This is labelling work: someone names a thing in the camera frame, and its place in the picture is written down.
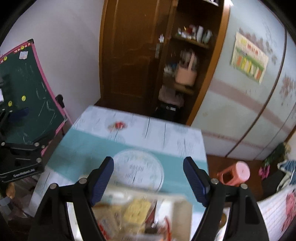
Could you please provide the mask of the white plastic storage tray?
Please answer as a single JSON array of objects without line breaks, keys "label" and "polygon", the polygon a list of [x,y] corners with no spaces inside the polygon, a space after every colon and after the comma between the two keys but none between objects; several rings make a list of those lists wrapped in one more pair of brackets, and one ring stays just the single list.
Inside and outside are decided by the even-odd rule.
[{"label": "white plastic storage tray", "polygon": [[108,186],[92,211],[106,240],[189,240],[192,205],[178,194]]}]

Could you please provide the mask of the Cookies red white packet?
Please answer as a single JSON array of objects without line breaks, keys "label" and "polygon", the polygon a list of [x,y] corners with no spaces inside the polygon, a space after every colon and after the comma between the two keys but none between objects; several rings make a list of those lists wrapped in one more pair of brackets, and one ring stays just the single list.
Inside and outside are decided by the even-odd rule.
[{"label": "Cookies red white packet", "polygon": [[110,223],[108,221],[108,218],[103,216],[97,220],[98,227],[103,234],[105,240],[111,240],[112,239],[112,231],[110,229]]}]

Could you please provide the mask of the clear yellow cake packet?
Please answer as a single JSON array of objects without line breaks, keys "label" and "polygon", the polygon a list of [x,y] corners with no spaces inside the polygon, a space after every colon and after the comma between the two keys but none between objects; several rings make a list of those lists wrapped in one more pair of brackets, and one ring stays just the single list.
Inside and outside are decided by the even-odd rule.
[{"label": "clear yellow cake packet", "polygon": [[151,205],[152,203],[148,200],[134,199],[127,206],[123,214],[123,220],[132,225],[142,225],[146,220]]}]

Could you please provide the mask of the pink plastic stool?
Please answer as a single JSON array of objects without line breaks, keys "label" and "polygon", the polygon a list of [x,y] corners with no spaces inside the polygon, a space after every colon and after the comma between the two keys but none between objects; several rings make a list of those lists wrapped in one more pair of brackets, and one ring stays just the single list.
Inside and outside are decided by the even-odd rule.
[{"label": "pink plastic stool", "polygon": [[245,162],[238,161],[218,172],[217,178],[224,185],[239,186],[250,178],[250,169]]}]

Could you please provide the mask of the teal floral tablecloth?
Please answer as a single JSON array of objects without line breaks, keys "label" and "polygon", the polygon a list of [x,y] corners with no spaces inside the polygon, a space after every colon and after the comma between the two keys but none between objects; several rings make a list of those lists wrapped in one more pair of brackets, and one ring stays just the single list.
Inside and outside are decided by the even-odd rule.
[{"label": "teal floral tablecloth", "polygon": [[[116,121],[125,129],[111,132]],[[183,172],[185,157],[208,168],[202,132],[196,128],[134,113],[88,107],[50,157],[32,195],[35,214],[51,183],[68,185],[98,168],[105,157],[114,160],[110,183],[168,194],[182,194],[195,212],[203,212]]]}]

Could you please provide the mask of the red candy on table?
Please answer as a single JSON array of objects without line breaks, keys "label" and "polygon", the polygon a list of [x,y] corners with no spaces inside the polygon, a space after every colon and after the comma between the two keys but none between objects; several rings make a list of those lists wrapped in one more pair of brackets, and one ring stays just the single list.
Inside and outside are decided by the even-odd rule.
[{"label": "red candy on table", "polygon": [[119,131],[122,129],[125,129],[127,127],[127,124],[123,121],[116,121],[114,123],[112,123],[111,125],[108,126],[108,129],[111,132],[115,132],[115,131]]}]

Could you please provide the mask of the pile of clothes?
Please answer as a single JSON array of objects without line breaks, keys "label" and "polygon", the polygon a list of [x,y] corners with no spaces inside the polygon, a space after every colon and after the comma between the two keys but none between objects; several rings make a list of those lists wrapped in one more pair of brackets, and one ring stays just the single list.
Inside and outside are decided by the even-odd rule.
[{"label": "pile of clothes", "polygon": [[262,162],[258,174],[261,177],[264,198],[287,186],[295,186],[295,160],[288,158],[290,152],[288,143],[280,143]]}]

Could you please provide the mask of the white pink checked bedding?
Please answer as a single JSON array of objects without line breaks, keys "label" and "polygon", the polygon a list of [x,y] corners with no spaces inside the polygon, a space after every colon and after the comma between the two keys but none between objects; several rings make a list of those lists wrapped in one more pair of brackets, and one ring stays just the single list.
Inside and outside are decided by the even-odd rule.
[{"label": "white pink checked bedding", "polygon": [[279,240],[295,217],[295,185],[257,202],[269,240]]}]

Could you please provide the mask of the pale sliding wardrobe doors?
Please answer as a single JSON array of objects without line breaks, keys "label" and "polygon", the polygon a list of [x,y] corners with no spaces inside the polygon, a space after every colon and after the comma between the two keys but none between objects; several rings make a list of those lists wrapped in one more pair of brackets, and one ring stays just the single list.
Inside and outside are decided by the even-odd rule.
[{"label": "pale sliding wardrobe doors", "polygon": [[[232,63],[236,34],[268,57],[257,82]],[[192,126],[208,155],[262,160],[295,127],[295,41],[261,1],[233,1],[213,78]]]}]

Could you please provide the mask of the pink basket on shelf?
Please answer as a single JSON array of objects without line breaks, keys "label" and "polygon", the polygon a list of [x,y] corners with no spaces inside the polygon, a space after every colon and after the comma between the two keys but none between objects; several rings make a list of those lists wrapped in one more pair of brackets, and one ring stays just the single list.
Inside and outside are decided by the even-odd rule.
[{"label": "pink basket on shelf", "polygon": [[199,61],[194,52],[181,51],[180,61],[175,71],[175,81],[192,87],[197,77],[198,65]]}]

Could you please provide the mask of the brown wooden door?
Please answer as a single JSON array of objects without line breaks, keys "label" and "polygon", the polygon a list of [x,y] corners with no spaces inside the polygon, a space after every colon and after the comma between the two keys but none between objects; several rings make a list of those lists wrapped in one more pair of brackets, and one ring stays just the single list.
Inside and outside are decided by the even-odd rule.
[{"label": "brown wooden door", "polygon": [[172,1],[105,1],[99,36],[100,105],[150,115]]}]

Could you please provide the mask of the wooden shelf unit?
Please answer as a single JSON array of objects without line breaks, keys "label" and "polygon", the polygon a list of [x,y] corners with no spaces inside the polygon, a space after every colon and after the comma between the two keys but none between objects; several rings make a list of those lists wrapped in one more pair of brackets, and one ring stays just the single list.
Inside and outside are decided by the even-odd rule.
[{"label": "wooden shelf unit", "polygon": [[216,69],[230,16],[227,1],[173,1],[157,47],[155,117],[190,126]]}]

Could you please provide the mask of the green chalkboard pink frame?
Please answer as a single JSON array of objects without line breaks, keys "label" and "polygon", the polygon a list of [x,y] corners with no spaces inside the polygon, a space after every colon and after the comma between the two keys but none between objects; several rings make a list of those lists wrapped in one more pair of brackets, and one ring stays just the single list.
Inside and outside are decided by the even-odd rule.
[{"label": "green chalkboard pink frame", "polygon": [[3,128],[7,142],[32,144],[41,136],[58,134],[68,116],[57,102],[30,39],[1,56],[1,109],[12,114]]}]

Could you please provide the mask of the colourful wall poster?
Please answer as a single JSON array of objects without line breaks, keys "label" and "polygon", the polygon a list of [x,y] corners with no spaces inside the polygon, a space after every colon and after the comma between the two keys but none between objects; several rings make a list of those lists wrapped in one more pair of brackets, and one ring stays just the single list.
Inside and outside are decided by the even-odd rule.
[{"label": "colourful wall poster", "polygon": [[261,83],[269,58],[241,33],[235,35],[231,65],[250,79]]}]

